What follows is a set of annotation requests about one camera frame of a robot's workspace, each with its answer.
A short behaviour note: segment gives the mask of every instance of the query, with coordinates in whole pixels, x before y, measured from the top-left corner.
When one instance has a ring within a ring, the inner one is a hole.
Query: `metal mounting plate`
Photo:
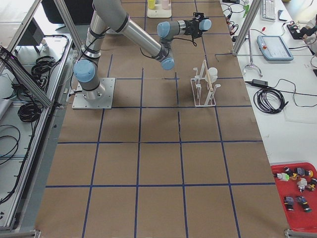
[[[75,95],[72,108],[74,110],[111,109],[115,78],[100,78],[100,83],[103,84],[106,89],[106,92],[100,98],[89,101],[83,94],[77,93]],[[80,84],[78,84],[76,90],[82,90]]]

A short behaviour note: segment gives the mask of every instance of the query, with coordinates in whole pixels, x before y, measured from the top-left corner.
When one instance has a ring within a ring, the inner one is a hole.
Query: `white drying rack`
[[[214,94],[216,93],[216,89],[221,87],[220,84],[216,84],[214,87],[212,84],[216,82],[217,76],[217,69],[216,68],[209,68],[207,67],[206,60],[203,61],[202,68],[200,70],[200,74],[198,74],[198,68],[193,68],[196,71],[196,76],[191,79],[191,85],[193,90],[194,96],[194,103],[195,107],[214,107],[216,106],[216,101],[214,99]],[[200,103],[201,96],[202,96],[202,85],[201,80],[207,82],[207,97],[204,104]]]

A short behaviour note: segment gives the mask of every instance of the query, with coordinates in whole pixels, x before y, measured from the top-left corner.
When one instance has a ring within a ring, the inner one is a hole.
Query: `white table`
[[[275,0],[275,10],[284,10],[287,20],[291,21],[284,4],[281,0]],[[233,11],[241,11],[242,6],[238,4],[231,5]],[[243,25],[243,12],[232,14],[231,19],[240,27]],[[282,25],[284,22],[276,20],[275,22],[261,20],[260,10],[254,19],[251,29],[262,30],[265,27],[266,35],[282,35]],[[294,40],[284,25],[285,33],[282,38],[289,48],[305,46],[302,40]],[[269,86],[275,86],[279,79],[284,78],[292,81],[297,86],[297,92],[317,94],[317,77],[313,72],[310,60],[312,53],[308,48],[302,48],[298,51],[292,51],[294,60],[290,62],[271,63],[264,59],[256,42],[257,31],[251,31],[251,44],[254,64],[256,64],[263,73],[262,80],[268,81]],[[238,53],[238,61],[241,71],[250,62],[249,42],[246,40]],[[317,59],[314,59],[314,65],[317,65]],[[254,69],[247,69],[244,75],[245,81],[259,79],[259,74]],[[277,89],[293,91],[293,85],[281,81]],[[286,101],[289,101],[283,112],[276,115],[262,113],[253,103],[253,96],[258,88],[247,86],[249,97],[252,102],[253,110],[257,118],[260,133],[265,145],[267,156],[271,164],[310,162],[317,168],[317,106],[314,108],[296,107],[292,94],[283,93]],[[317,104],[317,97],[307,97],[296,95],[296,102],[299,105]]]
[[[317,94],[317,77],[310,66],[312,56],[294,56],[289,63],[272,64],[262,56],[255,56],[254,63],[263,72],[262,80],[269,86],[275,86],[280,78],[296,84],[297,92]],[[238,56],[241,69],[249,63],[248,56]],[[248,69],[244,75],[245,81],[259,79],[256,70]],[[281,81],[277,89],[293,91],[288,82]],[[271,164],[284,162],[307,161],[317,168],[317,106],[314,108],[296,107],[292,94],[283,93],[289,101],[285,109],[276,115],[268,115],[259,111],[253,103],[253,95],[258,88],[247,86],[253,110],[257,118],[261,136]],[[299,105],[317,104],[317,97],[296,95]]]
[[[284,16],[286,16],[287,21],[291,21],[292,18],[289,15],[289,13],[287,12],[283,2],[281,0],[275,0],[275,3],[276,3],[275,10],[276,11],[278,11],[278,10],[285,11]],[[222,4],[221,6],[222,6],[223,10],[227,9],[226,5]],[[243,9],[243,7],[241,5],[238,5],[238,4],[231,5],[231,8],[232,8],[233,11],[241,11]],[[229,14],[229,11],[228,10],[225,11],[225,15],[228,15],[228,14]],[[241,27],[243,25],[243,22],[245,20],[245,18],[243,18],[243,14],[244,14],[244,12],[242,12],[242,13],[233,13],[232,16],[231,16],[230,20],[234,21],[236,24],[239,25],[239,29],[235,33],[235,35],[239,35],[240,29],[241,29]],[[260,10],[259,10],[256,18],[254,19],[254,21],[252,23],[251,29],[257,29],[257,30],[261,31],[265,27],[265,30],[263,31],[264,34],[280,36],[280,35],[283,34],[283,29],[282,29],[283,23],[284,23],[283,21],[279,21],[278,19],[275,22],[261,20],[261,14],[260,14]],[[285,44],[287,45],[287,47],[295,48],[295,47],[305,46],[306,44],[305,44],[305,42],[303,40],[294,40],[293,39],[293,37],[291,36],[289,30],[287,29],[286,24],[283,26],[283,28],[285,30],[285,33],[283,34],[282,38],[283,38]],[[257,39],[258,35],[261,35],[261,33],[257,32],[257,31],[254,31],[254,30],[251,30],[252,53],[253,53],[254,56],[261,56],[262,55],[262,53],[260,52],[259,46],[258,46],[258,44],[256,42],[256,39]],[[295,56],[296,55],[300,55],[300,56],[310,56],[310,55],[312,55],[312,53],[310,52],[310,50],[308,48],[301,48],[301,49],[298,49],[298,50],[293,50],[291,52]],[[242,45],[238,55],[241,55],[241,56],[248,56],[249,55],[249,43],[248,43],[247,40]]]

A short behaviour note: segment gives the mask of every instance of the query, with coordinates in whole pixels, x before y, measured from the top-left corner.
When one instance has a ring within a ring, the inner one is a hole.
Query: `metal stand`
[[[212,84],[216,82],[218,78],[218,71],[216,68],[208,69],[206,60],[203,61],[202,68],[200,70],[200,74],[198,74],[198,68],[193,68],[196,71],[196,75],[191,79],[192,91],[194,96],[195,107],[214,107],[216,106],[216,101],[214,99],[214,95],[216,93],[216,89],[221,85],[216,84],[212,87]],[[204,80],[207,83],[207,91],[208,94],[206,96],[204,104],[200,103],[200,99],[202,96],[202,85],[201,80]]]
[[[260,68],[253,63],[252,47],[251,47],[251,32],[250,32],[250,30],[248,32],[248,35],[249,35],[250,63],[247,64],[246,66],[244,66],[243,75],[246,73],[246,68],[251,68],[251,69],[256,69],[259,72],[260,77],[263,77]]]
[[[307,233],[307,232],[295,232],[292,230],[285,231],[286,238],[317,238],[316,233]]]
[[[41,235],[40,231],[30,231],[23,233],[9,233],[9,234],[0,234],[0,238],[39,238]]]
[[[75,95],[73,102],[73,109],[111,109],[113,100],[113,91],[115,85],[115,78],[100,78],[100,83],[103,84],[106,91],[98,99],[87,100],[82,93]],[[82,88],[78,84],[77,91],[81,91]]]

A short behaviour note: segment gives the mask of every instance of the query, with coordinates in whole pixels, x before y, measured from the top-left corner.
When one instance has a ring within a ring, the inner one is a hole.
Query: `floor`
[[[153,37],[144,0],[123,0]],[[100,77],[116,77],[112,110],[70,101],[36,229],[44,238],[282,238],[288,227],[219,2],[173,2],[173,20],[204,12],[197,47],[175,40],[174,70],[107,36]],[[194,108],[190,78],[218,69],[214,108]]]

